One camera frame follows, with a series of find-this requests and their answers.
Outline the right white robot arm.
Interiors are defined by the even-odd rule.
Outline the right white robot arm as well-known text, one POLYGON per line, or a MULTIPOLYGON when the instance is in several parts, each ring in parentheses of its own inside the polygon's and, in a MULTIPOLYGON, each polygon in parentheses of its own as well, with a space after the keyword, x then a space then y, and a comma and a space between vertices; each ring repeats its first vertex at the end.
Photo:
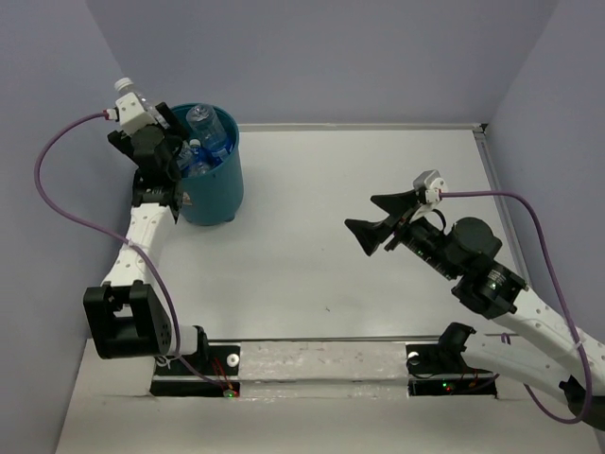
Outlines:
POLYGON ((568 307, 552 309, 516 272, 499 263, 501 240, 483 220, 466 217, 436 227, 427 215, 446 199, 420 187, 374 195, 386 212, 379 221, 347 218, 345 226, 366 255, 404 246, 448 281, 467 309, 502 328, 496 340, 464 323, 450 323, 439 340, 411 352, 406 367, 419 379, 449 372, 486 370, 521 382, 562 402, 567 417, 553 420, 604 428, 604 344, 583 334, 568 307))

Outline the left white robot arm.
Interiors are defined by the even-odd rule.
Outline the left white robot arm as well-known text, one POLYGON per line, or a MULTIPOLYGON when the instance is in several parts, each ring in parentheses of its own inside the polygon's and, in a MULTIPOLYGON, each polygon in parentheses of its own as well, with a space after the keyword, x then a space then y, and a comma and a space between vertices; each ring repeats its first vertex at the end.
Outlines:
POLYGON ((83 297, 96 351, 103 359, 173 358, 187 373, 200 373, 211 357, 206 333, 179 324, 159 276, 164 242, 182 208, 177 158, 188 133, 165 104, 152 113, 135 95, 118 98, 110 117, 120 128, 109 142, 137 168, 118 256, 102 283, 83 297))

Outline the clear bottle beige label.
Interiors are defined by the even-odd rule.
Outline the clear bottle beige label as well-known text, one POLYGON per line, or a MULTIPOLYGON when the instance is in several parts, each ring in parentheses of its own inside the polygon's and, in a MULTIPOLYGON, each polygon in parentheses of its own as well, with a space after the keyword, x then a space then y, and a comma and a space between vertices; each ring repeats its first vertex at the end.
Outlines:
MULTIPOLYGON (((120 96, 133 94, 138 98, 141 105, 158 123, 157 112, 155 111, 155 103, 153 100, 145 96, 141 90, 133 83, 129 78, 121 78, 114 84, 114 89, 120 96)), ((188 167, 191 160, 191 151, 188 145, 188 141, 185 141, 182 145, 181 151, 177 157, 177 165, 181 172, 184 172, 188 167)))

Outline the Pocari bottle white cap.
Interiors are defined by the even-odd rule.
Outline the Pocari bottle white cap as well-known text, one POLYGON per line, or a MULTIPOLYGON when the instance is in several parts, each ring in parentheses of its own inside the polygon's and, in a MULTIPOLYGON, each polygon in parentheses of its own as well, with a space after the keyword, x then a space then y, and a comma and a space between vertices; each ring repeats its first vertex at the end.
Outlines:
POLYGON ((212 159, 201 146, 199 139, 191 139, 189 148, 191 151, 191 160, 185 172, 187 178, 205 175, 213 170, 212 159))

